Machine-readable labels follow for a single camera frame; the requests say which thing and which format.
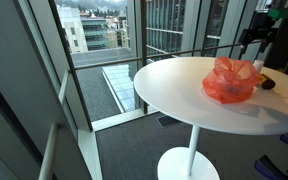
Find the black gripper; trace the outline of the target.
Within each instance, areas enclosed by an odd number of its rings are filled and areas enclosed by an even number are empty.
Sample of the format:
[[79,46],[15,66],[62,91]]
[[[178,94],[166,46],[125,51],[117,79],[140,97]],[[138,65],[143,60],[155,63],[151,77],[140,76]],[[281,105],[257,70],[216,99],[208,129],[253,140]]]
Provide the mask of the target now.
[[275,20],[273,20],[265,12],[256,12],[252,18],[251,26],[248,29],[244,29],[238,42],[241,44],[241,48],[245,49],[253,40],[263,39],[266,46],[272,44],[276,39],[278,32],[277,28],[274,28]]

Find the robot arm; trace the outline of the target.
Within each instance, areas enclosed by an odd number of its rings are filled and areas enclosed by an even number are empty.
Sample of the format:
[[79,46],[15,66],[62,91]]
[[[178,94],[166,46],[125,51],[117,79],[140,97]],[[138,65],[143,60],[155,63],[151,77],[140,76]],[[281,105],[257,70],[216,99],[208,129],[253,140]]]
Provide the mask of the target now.
[[275,40],[278,33],[278,28],[274,28],[275,23],[288,19],[288,7],[285,4],[286,0],[258,0],[250,26],[242,31],[238,41],[242,53],[255,40],[260,41],[259,51],[263,53]]

